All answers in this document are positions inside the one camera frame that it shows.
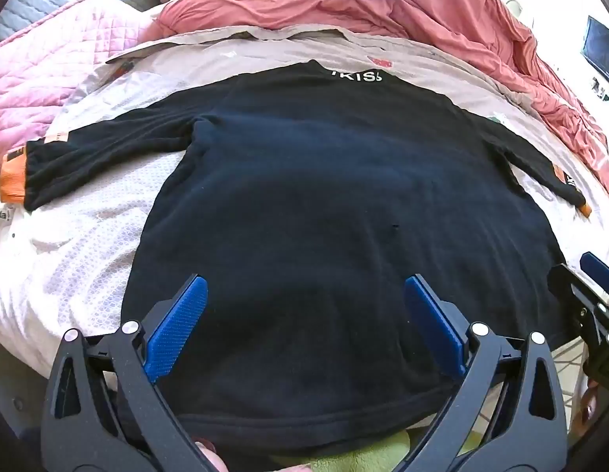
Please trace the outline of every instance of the red fabric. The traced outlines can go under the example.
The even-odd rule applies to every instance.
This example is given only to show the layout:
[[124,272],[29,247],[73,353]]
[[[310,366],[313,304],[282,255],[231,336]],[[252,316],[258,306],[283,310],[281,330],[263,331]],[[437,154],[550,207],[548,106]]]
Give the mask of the red fabric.
[[176,0],[165,6],[147,33],[150,39],[157,39],[230,25],[276,30],[304,23],[431,44],[510,90],[529,94],[549,129],[609,193],[606,136],[536,55],[531,30],[499,0]]

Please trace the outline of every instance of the blue gripper pad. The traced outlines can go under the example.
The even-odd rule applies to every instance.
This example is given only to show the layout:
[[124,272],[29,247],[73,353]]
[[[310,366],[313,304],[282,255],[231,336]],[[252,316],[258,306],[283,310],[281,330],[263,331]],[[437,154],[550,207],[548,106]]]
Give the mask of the blue gripper pad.
[[593,253],[583,253],[580,257],[580,267],[595,283],[609,293],[609,267]]
[[145,372],[151,383],[167,376],[177,360],[190,333],[206,307],[208,286],[202,277],[195,277],[177,300],[147,342]]
[[[447,309],[452,311],[459,312],[458,308],[440,300],[420,275],[414,275],[405,281],[404,300],[423,342],[428,346],[440,370],[451,378],[462,378],[466,374],[464,338],[447,320],[441,304],[446,304]],[[461,317],[461,313],[456,317],[458,321],[466,321]]]

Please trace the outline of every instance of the silver screw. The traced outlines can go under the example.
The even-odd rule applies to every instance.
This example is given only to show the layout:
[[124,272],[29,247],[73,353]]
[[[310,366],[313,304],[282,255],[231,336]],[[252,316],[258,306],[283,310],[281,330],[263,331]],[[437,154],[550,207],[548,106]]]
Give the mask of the silver screw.
[[121,327],[121,331],[124,334],[133,334],[138,330],[138,323],[136,321],[128,321]]
[[545,344],[545,336],[540,332],[532,332],[532,341],[536,344]]
[[488,327],[484,323],[474,323],[471,330],[476,336],[488,335]]
[[75,339],[79,337],[79,332],[76,329],[71,328],[66,334],[64,334],[64,340],[68,342],[73,342]]

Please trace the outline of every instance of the black shirt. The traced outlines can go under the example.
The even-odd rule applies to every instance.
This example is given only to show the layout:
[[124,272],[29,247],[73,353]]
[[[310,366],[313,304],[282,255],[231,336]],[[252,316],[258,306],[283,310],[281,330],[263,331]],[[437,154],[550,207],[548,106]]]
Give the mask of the black shirt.
[[30,142],[26,208],[180,149],[122,318],[140,320],[191,273],[208,281],[205,314],[159,382],[192,435],[280,453],[436,411],[450,383],[403,306],[415,273],[498,334],[574,337],[546,282],[563,256],[510,163],[576,206],[582,195],[502,125],[381,70],[244,74]]

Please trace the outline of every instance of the pink quilted blanket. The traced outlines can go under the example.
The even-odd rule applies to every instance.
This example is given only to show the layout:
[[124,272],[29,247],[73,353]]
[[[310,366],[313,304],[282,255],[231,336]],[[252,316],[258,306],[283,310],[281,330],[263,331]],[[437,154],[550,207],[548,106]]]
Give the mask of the pink quilted blanket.
[[467,61],[510,90],[529,94],[551,131],[609,193],[606,136],[536,55],[530,29],[499,0],[176,0],[165,6],[148,36],[240,24],[278,29],[304,23],[425,42]]
[[46,129],[76,86],[136,46],[151,19],[119,0],[73,0],[0,43],[2,156]]

